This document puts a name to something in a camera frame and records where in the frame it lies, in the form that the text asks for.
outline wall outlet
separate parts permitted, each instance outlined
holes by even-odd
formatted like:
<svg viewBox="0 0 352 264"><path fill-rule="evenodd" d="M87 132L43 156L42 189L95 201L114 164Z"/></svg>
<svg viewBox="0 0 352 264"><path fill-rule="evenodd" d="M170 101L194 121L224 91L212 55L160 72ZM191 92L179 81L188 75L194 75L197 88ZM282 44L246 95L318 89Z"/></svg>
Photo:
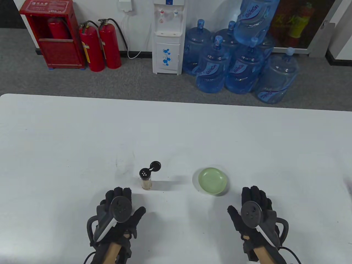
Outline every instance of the wall outlet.
<svg viewBox="0 0 352 264"><path fill-rule="evenodd" d="M132 11L132 0L119 0L118 8L124 12Z"/></svg>

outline green plate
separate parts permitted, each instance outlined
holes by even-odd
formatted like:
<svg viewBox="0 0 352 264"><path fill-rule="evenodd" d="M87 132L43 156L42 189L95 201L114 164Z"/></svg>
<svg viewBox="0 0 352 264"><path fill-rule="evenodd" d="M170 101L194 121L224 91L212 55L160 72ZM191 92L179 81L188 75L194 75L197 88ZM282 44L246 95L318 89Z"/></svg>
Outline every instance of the green plate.
<svg viewBox="0 0 352 264"><path fill-rule="evenodd" d="M227 185L226 175L216 168L206 168L199 173L198 181L200 187L210 194L219 194L225 190Z"/></svg>

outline white water dispenser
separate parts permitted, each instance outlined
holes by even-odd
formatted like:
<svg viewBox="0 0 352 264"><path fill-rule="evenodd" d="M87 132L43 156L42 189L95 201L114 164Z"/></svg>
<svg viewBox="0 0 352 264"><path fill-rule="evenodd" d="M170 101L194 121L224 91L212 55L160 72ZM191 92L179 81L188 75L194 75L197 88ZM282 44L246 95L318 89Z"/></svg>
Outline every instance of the white water dispenser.
<svg viewBox="0 0 352 264"><path fill-rule="evenodd" d="M181 74L186 32L186 0L153 0L153 73Z"/></svg>

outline black glove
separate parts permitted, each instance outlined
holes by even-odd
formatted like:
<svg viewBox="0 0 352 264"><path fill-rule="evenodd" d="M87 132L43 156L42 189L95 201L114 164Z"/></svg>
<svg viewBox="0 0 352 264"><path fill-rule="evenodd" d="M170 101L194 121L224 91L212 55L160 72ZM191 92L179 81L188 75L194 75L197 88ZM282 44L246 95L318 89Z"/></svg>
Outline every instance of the black glove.
<svg viewBox="0 0 352 264"><path fill-rule="evenodd" d="M110 190L105 194L105 199L100 202L100 205L105 205L105 211L109 211L111 201L117 196L125 196L130 201L131 189L117 187L114 190ZM115 227L112 227L105 237L98 243L91 241L90 245L96 249L92 264L101 264L104 260L104 256L109 248L110 243L114 242L121 245L121 250L118 255L117 263L126 263L127 259L131 257L131 244L130 239L132 235L137 238L137 225L145 214L145 208L139 207L134 214L124 223L117 223Z"/></svg>
<svg viewBox="0 0 352 264"><path fill-rule="evenodd" d="M272 210L271 200L267 198L265 192L259 190L257 186L252 186L251 189L248 187L244 187L242 189L242 205L248 201L254 201L260 206L264 214L264 218L266 215L266 210ZM240 232L241 239L245 241L245 253L248 254L250 260L258 261L253 249L269 245L268 241L256 229L249 228L243 222L242 217L232 205L228 207L227 212L229 213L236 230ZM277 226L275 226L275 232L279 235L279 228ZM249 241L243 238L244 235L249 236Z"/></svg>

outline hand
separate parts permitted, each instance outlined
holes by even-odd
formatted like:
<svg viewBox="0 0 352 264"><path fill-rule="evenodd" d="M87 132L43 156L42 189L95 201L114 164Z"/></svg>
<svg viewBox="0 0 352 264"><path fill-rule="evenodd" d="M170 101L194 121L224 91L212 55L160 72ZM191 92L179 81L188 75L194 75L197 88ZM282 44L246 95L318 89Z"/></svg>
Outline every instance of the hand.
<svg viewBox="0 0 352 264"><path fill-rule="evenodd" d="M105 194L105 199L100 202L100 205L105 205L105 211L108 212L110 204L115 197L125 196L132 202L131 194L130 188L122 189L121 187L116 187L114 190L110 190ZM129 239L131 239L131 235L133 235L134 238L137 238L136 228L144 214L145 208L139 207L126 222L117 223L115 227L112 227L99 243L110 244L111 242L115 242L116 244L120 244L119 242L124 235Z"/></svg>
<svg viewBox="0 0 352 264"><path fill-rule="evenodd" d="M105 205L105 212L109 212L110 204L117 196L125 196L132 201L130 188L122 189L121 187L117 187L114 190L108 191L105 194L105 199L100 202L100 205ZM130 239L132 235L134 238L137 238L136 228L144 214L145 208L139 207L126 222L117 223L115 227L112 227L100 242L95 243L91 241L90 245L96 250L91 264L115 263L117 255L117 263L125 264L132 254Z"/></svg>
<svg viewBox="0 0 352 264"><path fill-rule="evenodd" d="M265 192L259 190L257 186L252 186L251 189L248 187L244 187L242 189L242 205L248 201L256 202L262 209L264 217L267 210L272 210L271 200L267 198ZM256 229L249 228L243 222L242 217L238 214L237 210L232 205L228 207L227 212L232 219L235 229L240 232L242 240L246 239L244 236L248 236L254 248L269 244L262 234L260 234ZM277 226L275 226L275 231L277 234L279 234L279 229Z"/></svg>

